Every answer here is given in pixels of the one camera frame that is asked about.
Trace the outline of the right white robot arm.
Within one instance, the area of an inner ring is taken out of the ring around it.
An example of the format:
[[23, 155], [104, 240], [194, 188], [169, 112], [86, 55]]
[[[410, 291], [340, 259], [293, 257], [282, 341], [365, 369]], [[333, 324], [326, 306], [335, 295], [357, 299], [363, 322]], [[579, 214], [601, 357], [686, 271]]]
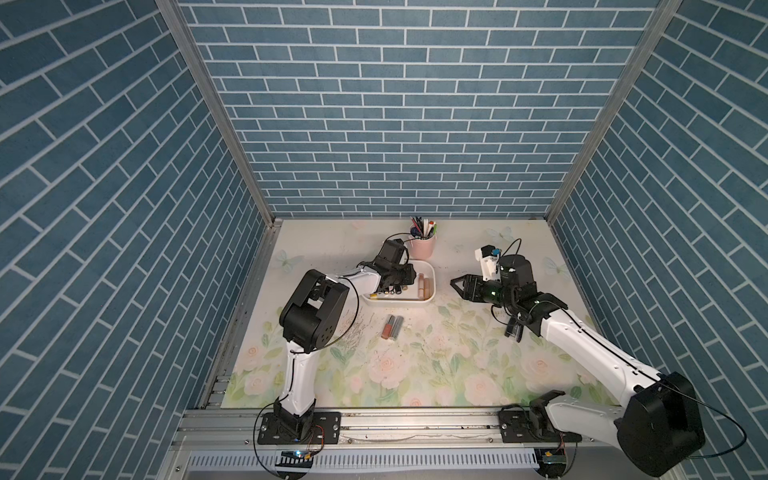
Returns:
[[700, 460], [706, 437], [699, 400], [683, 375], [661, 373], [609, 342], [556, 296], [538, 289], [530, 262], [487, 245], [475, 253], [481, 274], [465, 274], [450, 285], [464, 300], [501, 309], [505, 334], [520, 341], [524, 331], [542, 338], [584, 367], [616, 399], [613, 406], [550, 390], [528, 405], [499, 408], [505, 443], [557, 443], [538, 456], [545, 478], [566, 475], [575, 458], [568, 443], [592, 439], [620, 450], [644, 474], [660, 477], [685, 460]]

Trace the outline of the red lip gloss tube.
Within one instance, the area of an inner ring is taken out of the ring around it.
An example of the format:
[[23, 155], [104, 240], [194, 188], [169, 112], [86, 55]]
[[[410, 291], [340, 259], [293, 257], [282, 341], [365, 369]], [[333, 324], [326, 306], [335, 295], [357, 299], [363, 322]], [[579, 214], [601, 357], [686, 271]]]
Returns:
[[382, 329], [382, 333], [381, 333], [381, 338], [382, 339], [387, 340], [387, 339], [390, 338], [392, 329], [393, 329], [394, 324], [395, 324], [395, 320], [396, 320], [396, 317], [394, 315], [389, 315], [388, 316], [388, 318], [387, 318], [387, 320], [385, 322], [385, 325], [384, 325], [384, 327]]

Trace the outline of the silver lip gloss tube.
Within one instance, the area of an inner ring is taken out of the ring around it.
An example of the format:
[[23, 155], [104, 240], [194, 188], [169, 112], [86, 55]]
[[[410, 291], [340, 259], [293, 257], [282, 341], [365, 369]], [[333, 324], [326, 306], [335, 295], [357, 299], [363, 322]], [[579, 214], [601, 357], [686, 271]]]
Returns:
[[390, 340], [396, 340], [398, 338], [398, 335], [399, 335], [399, 333], [401, 331], [401, 328], [402, 328], [403, 321], [404, 321], [404, 317], [403, 316], [397, 316], [395, 318], [393, 326], [392, 326], [392, 330], [390, 332], [390, 337], [389, 337]]

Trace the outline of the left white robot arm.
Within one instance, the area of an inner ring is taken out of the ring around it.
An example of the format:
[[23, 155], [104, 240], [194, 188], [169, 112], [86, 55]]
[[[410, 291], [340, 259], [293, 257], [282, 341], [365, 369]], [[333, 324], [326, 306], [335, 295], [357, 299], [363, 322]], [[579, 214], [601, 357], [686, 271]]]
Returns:
[[371, 261], [341, 275], [308, 270], [284, 306], [279, 324], [287, 347], [287, 372], [283, 392], [270, 412], [260, 414], [257, 443], [262, 445], [307, 442], [338, 414], [315, 419], [315, 378], [320, 351], [332, 345], [347, 297], [400, 291], [415, 283], [406, 242], [388, 238]]

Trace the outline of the pink lip gloss tube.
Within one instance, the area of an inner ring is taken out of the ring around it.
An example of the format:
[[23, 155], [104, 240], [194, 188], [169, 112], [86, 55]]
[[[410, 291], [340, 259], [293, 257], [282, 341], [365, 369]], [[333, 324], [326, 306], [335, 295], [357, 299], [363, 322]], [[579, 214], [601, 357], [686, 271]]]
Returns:
[[418, 290], [417, 290], [418, 299], [424, 300], [426, 298], [426, 293], [425, 293], [425, 277], [423, 273], [418, 274], [417, 286], [418, 286]]

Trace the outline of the tan lipstick tube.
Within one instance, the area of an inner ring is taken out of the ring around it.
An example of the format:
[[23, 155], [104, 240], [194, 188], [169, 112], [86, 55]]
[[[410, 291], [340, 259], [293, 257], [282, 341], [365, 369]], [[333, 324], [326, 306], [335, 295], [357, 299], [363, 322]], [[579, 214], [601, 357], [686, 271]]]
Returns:
[[424, 296], [426, 300], [430, 300], [434, 294], [434, 280], [430, 277], [424, 278]]

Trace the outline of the white plastic storage box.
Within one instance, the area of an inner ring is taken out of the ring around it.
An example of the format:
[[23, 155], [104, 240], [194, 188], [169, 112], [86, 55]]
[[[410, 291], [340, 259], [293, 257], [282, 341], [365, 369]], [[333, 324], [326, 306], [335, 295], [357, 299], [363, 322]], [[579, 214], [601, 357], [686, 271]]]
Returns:
[[411, 260], [410, 264], [416, 272], [416, 280], [412, 285], [403, 286], [401, 293], [377, 293], [363, 295], [362, 299], [372, 306], [381, 307], [416, 307], [424, 306], [435, 297], [435, 270], [431, 264], [423, 260]]

